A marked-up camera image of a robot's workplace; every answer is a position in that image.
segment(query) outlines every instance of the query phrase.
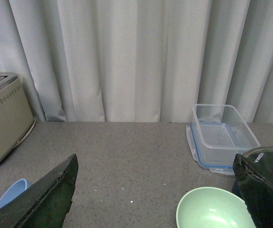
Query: curtain fold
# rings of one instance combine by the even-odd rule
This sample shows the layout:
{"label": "curtain fold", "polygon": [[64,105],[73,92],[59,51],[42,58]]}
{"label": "curtain fold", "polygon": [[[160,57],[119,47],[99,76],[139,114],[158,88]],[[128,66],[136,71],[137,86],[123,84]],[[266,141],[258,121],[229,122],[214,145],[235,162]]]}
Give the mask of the curtain fold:
{"label": "curtain fold", "polygon": [[0,0],[0,72],[47,121],[273,123],[273,1]]}

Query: plastic food container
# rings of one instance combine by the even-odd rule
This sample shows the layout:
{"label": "plastic food container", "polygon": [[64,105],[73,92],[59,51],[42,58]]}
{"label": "plastic food container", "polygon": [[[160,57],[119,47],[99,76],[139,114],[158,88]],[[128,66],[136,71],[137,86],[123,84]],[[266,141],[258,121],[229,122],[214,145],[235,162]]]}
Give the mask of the plastic food container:
{"label": "plastic food container", "polygon": [[196,104],[193,118],[186,127],[193,158],[212,172],[234,175],[237,153],[260,147],[249,126],[231,105]]}

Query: beige toaster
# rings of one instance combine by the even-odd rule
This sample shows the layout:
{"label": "beige toaster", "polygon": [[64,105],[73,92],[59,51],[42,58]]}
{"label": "beige toaster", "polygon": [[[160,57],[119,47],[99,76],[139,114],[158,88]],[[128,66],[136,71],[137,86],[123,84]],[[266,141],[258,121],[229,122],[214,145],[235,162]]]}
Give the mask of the beige toaster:
{"label": "beige toaster", "polygon": [[16,147],[35,125],[20,79],[0,73],[0,161]]}

